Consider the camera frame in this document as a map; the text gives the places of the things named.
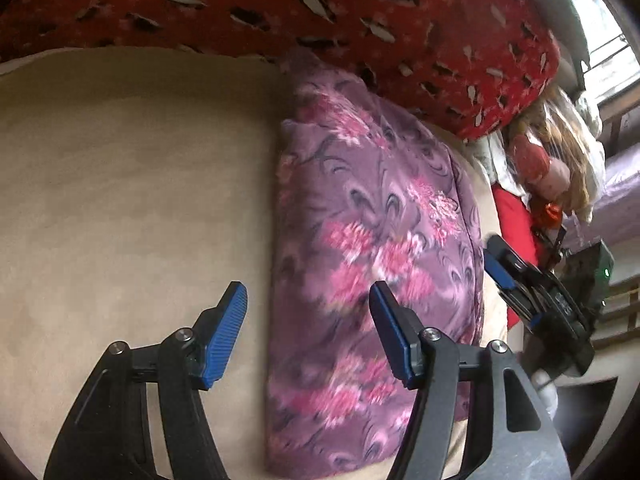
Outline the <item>white gloved right hand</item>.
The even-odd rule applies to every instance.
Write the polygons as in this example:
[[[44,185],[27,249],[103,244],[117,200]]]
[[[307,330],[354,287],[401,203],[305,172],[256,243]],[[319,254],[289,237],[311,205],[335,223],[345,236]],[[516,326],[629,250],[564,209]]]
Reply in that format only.
[[[559,407],[558,389],[551,379],[550,375],[545,370],[536,370],[530,376],[530,381],[538,393],[544,408],[546,409],[549,417],[554,419]]]

